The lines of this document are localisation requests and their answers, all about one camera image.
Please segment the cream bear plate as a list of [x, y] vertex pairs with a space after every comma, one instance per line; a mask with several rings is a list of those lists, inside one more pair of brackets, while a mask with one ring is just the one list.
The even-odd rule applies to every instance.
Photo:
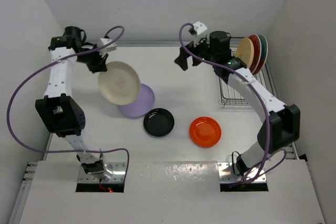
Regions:
[[134, 102], [141, 89], [137, 72], [127, 63], [112, 61], [106, 64], [107, 71], [98, 75], [98, 86], [103, 97], [116, 105]]

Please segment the yellow plate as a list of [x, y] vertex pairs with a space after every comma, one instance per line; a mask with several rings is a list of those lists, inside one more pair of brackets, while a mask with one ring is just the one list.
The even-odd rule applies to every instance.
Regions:
[[250, 38], [243, 38], [236, 50], [236, 57], [241, 59], [247, 66], [247, 68], [251, 68], [253, 59], [254, 59], [254, 45]]

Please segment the red teal floral plate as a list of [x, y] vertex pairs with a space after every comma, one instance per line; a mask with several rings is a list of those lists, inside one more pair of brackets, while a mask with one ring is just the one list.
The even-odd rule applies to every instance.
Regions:
[[261, 60], [261, 40], [258, 35], [252, 34], [248, 37], [254, 46], [254, 57], [251, 66], [249, 67], [252, 74], [255, 74], [255, 71]]
[[261, 72], [268, 57], [268, 41], [264, 35], [258, 35], [261, 42], [261, 57], [258, 65], [258, 73]]

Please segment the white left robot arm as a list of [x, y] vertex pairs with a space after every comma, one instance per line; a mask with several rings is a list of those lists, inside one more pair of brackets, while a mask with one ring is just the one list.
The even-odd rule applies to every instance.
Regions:
[[76, 151], [81, 167], [100, 182], [112, 177], [112, 170], [103, 159], [103, 154], [92, 153], [94, 149], [85, 140], [86, 117], [83, 109], [72, 98], [72, 76], [77, 61], [69, 55], [82, 51], [86, 33], [68, 26], [62, 36], [51, 39], [49, 52], [53, 66], [47, 89], [42, 99], [36, 100], [35, 108], [50, 133], [68, 142]]

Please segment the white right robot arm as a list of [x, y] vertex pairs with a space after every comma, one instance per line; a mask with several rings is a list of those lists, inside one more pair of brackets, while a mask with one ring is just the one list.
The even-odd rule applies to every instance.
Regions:
[[267, 159], [299, 138], [300, 109], [274, 97], [256, 80], [241, 56], [231, 56], [228, 33], [215, 31], [207, 35], [195, 28], [190, 28], [189, 33], [194, 40], [187, 45], [181, 43], [174, 62], [184, 71], [188, 69], [188, 57], [193, 58], [193, 66], [202, 62], [212, 66], [215, 74], [241, 94], [262, 122], [256, 142], [239, 154], [232, 165], [242, 183], [251, 183], [255, 179], [248, 179], [247, 173], [253, 167], [258, 167], [260, 173]]

